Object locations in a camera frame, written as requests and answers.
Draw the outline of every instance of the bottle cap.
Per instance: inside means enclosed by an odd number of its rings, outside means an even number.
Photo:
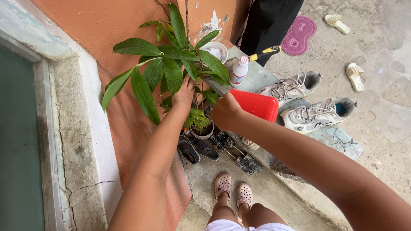
[[[247,56],[242,56],[240,58],[240,65],[245,66],[248,64],[248,57]]]

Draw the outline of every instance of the person's left hand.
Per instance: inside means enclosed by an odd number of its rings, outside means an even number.
[[[173,103],[173,108],[178,107],[180,110],[187,110],[188,112],[191,109],[191,102],[193,101],[194,95],[194,81],[190,78],[190,75],[187,74],[183,80],[180,90],[171,96],[171,102]]]

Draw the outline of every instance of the person's arm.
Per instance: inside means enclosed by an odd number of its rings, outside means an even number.
[[[344,213],[354,230],[411,229],[411,206],[344,154],[310,137],[241,109],[232,94],[211,112],[216,126],[250,139],[316,187]]]
[[[172,96],[173,107],[140,151],[108,231],[165,229],[166,180],[190,112],[193,84],[189,75],[183,79],[180,90]]]

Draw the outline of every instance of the small plant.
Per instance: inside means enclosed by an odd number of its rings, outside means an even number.
[[[172,45],[156,47],[146,40],[130,38],[113,47],[113,52],[115,53],[141,55],[141,58],[137,65],[114,77],[106,85],[102,100],[104,111],[111,99],[121,91],[130,77],[134,96],[138,104],[148,118],[156,125],[160,123],[160,118],[152,93],[158,83],[160,83],[162,95],[167,91],[170,95],[178,92],[182,79],[187,73],[195,82],[202,81],[204,76],[209,76],[217,83],[230,85],[228,82],[229,74],[221,61],[207,51],[199,49],[214,39],[219,34],[219,31],[214,30],[210,32],[194,47],[186,36],[186,30],[178,8],[173,3],[170,3],[168,4],[168,9],[171,21],[150,21],[142,24],[140,27],[157,25],[157,41],[160,42],[163,33],[165,33]],[[139,67],[148,62],[150,63],[143,74],[141,74]],[[185,67],[184,73],[181,73],[180,70],[182,65]],[[192,109],[186,120],[186,128],[189,129],[190,125],[194,123],[201,133],[203,127],[210,125],[210,122],[204,116],[203,111],[198,109],[197,93],[200,93],[211,104],[216,102],[219,95],[211,88],[209,90],[202,90],[198,86],[194,86]],[[165,109],[164,113],[168,112],[172,107],[171,96],[163,98],[160,106]]]

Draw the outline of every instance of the yellow and black handle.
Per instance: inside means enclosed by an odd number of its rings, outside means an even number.
[[[280,51],[281,51],[281,46],[273,46],[273,47],[265,49],[264,51],[262,51],[260,53],[248,56],[248,60],[249,61],[255,61],[255,60],[260,59],[260,58],[265,58],[265,57],[275,55]]]

